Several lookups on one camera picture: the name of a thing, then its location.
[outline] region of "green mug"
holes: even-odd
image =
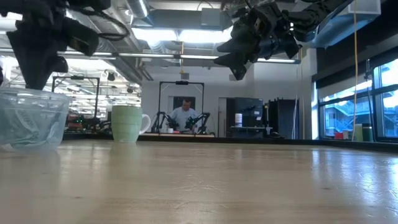
[[[147,125],[141,130],[142,119],[147,118]],[[142,114],[136,106],[115,105],[112,107],[112,134],[116,142],[136,142],[150,126],[150,117]]]

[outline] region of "man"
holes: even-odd
[[[182,106],[175,108],[170,113],[170,117],[178,123],[177,131],[189,131],[189,129],[185,128],[188,118],[196,118],[197,116],[197,112],[191,108],[191,101],[189,99],[184,99],[182,101]]]

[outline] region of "wooden table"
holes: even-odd
[[[398,157],[317,146],[65,141],[0,153],[0,223],[398,223]]]

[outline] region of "yellow cable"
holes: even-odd
[[[356,85],[358,84],[358,36],[356,27],[356,0],[354,0],[354,56],[355,56],[355,93],[354,93],[354,122],[353,135],[351,140],[354,141],[355,125],[356,125]]]

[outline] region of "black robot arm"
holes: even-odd
[[[68,72],[67,61],[58,52],[71,47],[92,56],[99,38],[121,40],[129,29],[102,10],[111,7],[111,0],[0,0],[0,15],[22,14],[16,21],[17,30],[7,32],[26,88],[42,90],[52,72]],[[124,34],[98,34],[95,30],[66,16],[67,10],[87,16],[100,16],[122,27]]]
[[[193,127],[197,124],[197,122],[203,120],[201,126],[199,127],[198,133],[199,134],[206,134],[206,123],[210,117],[210,113],[202,113],[196,118],[188,118],[187,122],[185,123],[185,128],[192,130]]]
[[[154,123],[154,125],[152,125],[150,131],[151,131],[152,133],[159,133],[160,130],[162,129],[162,126],[163,126],[163,123],[164,123],[164,120],[165,120],[165,119],[166,119],[167,122],[169,123],[169,127],[170,127],[170,128],[176,129],[176,128],[179,126],[178,123],[175,122],[169,115],[167,115],[165,112],[160,111],[160,112],[158,112],[158,113],[156,114],[155,123]]]
[[[270,59],[285,52],[289,58],[299,52],[296,40],[313,40],[324,26],[353,0],[304,0],[312,2],[301,12],[281,11],[276,2],[240,11],[229,41],[217,50],[226,52],[214,63],[229,67],[237,80],[242,80],[250,63]]]

